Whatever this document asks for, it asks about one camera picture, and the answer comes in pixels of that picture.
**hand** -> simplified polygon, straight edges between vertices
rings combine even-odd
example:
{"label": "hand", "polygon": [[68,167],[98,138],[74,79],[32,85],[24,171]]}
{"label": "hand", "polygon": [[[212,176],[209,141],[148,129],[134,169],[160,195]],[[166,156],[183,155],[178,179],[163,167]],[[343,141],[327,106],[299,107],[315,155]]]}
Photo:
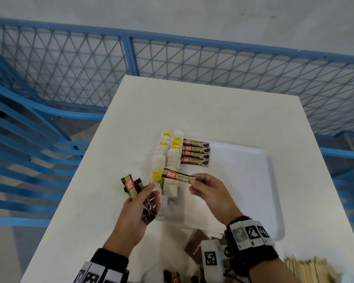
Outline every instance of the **hand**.
{"label": "hand", "polygon": [[152,191],[155,184],[147,185],[135,199],[128,198],[118,217],[115,228],[103,248],[111,252],[129,257],[132,249],[141,241],[146,232],[147,225],[141,219],[143,213],[143,202],[149,196],[152,205],[156,205],[155,210],[160,210],[159,192]]}
{"label": "hand", "polygon": [[193,177],[198,178],[199,181],[190,180],[191,194],[201,197],[214,217],[222,224],[228,225],[234,219],[244,215],[222,181],[209,174],[195,174]]}

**white table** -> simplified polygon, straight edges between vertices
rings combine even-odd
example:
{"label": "white table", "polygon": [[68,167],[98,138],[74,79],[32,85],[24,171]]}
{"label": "white table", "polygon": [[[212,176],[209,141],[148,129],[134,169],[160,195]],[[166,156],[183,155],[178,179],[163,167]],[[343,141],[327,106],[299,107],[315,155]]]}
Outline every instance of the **white table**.
{"label": "white table", "polygon": [[[317,255],[354,273],[354,235],[298,97],[126,76],[22,283],[73,281],[116,223],[127,197],[121,177],[143,175],[159,133],[174,129],[266,150],[285,223],[280,257]],[[140,280],[160,261],[189,269],[188,233],[154,221],[130,256],[129,279]]]}

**yellow label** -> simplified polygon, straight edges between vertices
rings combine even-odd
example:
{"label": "yellow label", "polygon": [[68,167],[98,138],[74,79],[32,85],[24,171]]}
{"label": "yellow label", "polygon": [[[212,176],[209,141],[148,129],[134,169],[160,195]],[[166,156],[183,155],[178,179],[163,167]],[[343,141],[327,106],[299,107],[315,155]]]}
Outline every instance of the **yellow label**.
{"label": "yellow label", "polygon": [[181,146],[181,142],[180,141],[173,141],[172,146],[174,146],[174,145]]}
{"label": "yellow label", "polygon": [[152,172],[152,181],[161,181],[162,180],[163,171],[153,171]]}

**wire mesh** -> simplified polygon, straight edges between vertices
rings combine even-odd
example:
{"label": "wire mesh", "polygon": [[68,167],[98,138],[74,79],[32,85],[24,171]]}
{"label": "wire mesh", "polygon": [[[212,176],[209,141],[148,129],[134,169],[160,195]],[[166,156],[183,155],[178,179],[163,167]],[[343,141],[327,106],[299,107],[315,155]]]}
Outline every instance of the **wire mesh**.
{"label": "wire mesh", "polygon": [[133,39],[139,76],[299,96],[314,133],[354,131],[354,64]]}
{"label": "wire mesh", "polygon": [[46,100],[107,107],[129,74],[119,36],[3,24],[0,53]]}

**white wall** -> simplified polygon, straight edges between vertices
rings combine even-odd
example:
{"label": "white wall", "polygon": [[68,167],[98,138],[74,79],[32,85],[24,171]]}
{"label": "white wall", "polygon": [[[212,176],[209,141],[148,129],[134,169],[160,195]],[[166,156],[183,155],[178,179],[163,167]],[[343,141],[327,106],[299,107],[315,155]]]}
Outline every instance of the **white wall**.
{"label": "white wall", "polygon": [[354,0],[0,0],[0,17],[354,55]]}

